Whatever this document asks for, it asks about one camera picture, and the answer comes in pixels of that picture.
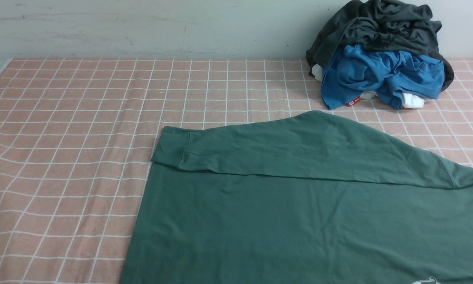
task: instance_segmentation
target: white sock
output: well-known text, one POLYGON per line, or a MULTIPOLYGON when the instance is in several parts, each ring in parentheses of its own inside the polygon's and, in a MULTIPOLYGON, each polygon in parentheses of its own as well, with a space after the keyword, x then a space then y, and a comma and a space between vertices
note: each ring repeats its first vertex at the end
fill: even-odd
POLYGON ((319 64, 316 64, 312 67, 312 74, 314 74, 317 81, 322 82, 322 68, 319 66, 319 64))
POLYGON ((404 108, 423 108, 424 99, 417 95, 404 92, 403 93, 403 107, 404 108))

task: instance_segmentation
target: white wall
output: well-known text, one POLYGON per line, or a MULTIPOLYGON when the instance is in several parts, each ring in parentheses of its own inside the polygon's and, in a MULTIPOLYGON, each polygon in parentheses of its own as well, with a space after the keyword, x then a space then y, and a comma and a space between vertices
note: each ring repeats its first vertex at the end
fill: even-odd
MULTIPOLYGON (((0 59, 304 56, 347 0, 0 0, 0 59)), ((429 4, 440 52, 473 56, 473 0, 429 4)))

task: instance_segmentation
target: clothing label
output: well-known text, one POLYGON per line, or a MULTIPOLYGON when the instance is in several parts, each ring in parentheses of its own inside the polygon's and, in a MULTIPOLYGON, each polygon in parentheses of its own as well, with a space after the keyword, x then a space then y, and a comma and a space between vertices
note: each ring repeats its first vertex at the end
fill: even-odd
POLYGON ((359 96, 359 97, 356 97, 356 98, 355 98, 355 99, 353 99, 351 102, 348 102, 348 104, 347 104, 347 105, 348 105, 349 107, 351 107, 351 106, 353 106, 353 105, 357 104, 357 103, 358 103, 360 100, 361 100, 361 96, 359 96))

